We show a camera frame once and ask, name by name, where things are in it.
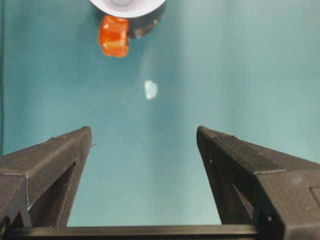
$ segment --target orange object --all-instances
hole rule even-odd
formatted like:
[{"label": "orange object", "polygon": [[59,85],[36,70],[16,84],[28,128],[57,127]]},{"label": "orange object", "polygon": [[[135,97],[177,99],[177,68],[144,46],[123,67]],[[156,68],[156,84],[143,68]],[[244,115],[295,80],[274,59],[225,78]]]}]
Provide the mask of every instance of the orange object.
[{"label": "orange object", "polygon": [[128,54],[129,21],[125,18],[106,15],[103,17],[99,44],[107,56],[125,57]]}]

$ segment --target teal surface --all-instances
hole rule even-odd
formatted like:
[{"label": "teal surface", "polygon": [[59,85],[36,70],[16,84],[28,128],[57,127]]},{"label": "teal surface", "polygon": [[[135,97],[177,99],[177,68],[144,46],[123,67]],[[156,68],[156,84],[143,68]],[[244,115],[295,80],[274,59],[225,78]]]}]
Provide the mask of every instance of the teal surface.
[{"label": "teal surface", "polygon": [[197,126],[320,163],[319,9],[168,0],[116,59],[88,0],[7,0],[4,151],[91,126],[71,226],[217,224]]},{"label": "teal surface", "polygon": [[0,156],[4,151],[4,0],[0,0]]}]

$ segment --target black metal bar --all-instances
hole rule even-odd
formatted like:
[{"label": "black metal bar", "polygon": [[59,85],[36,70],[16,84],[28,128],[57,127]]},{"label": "black metal bar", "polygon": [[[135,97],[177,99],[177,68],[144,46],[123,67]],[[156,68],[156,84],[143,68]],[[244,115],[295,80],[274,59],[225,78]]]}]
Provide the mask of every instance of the black metal bar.
[{"label": "black metal bar", "polygon": [[25,227],[8,230],[4,239],[226,239],[252,238],[260,227],[246,224],[125,227]]}]

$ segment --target blue-green tabletop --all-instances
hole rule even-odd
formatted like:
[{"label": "blue-green tabletop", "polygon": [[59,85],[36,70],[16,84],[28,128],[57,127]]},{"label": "blue-green tabletop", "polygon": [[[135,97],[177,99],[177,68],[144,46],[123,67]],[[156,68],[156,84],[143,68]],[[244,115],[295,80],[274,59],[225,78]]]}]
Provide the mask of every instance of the blue-green tabletop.
[{"label": "blue-green tabletop", "polygon": [[6,0],[4,153],[90,126],[70,226],[218,224],[199,125],[320,163],[319,9],[168,0],[112,58],[89,0]]}]

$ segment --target white fragment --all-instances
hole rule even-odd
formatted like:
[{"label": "white fragment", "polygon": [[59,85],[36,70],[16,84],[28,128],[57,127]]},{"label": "white fragment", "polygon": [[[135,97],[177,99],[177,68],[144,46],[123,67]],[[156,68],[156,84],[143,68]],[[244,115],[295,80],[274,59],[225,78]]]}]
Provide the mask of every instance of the white fragment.
[{"label": "white fragment", "polygon": [[151,80],[147,80],[144,82],[144,90],[146,99],[154,99],[158,94],[158,85]]}]

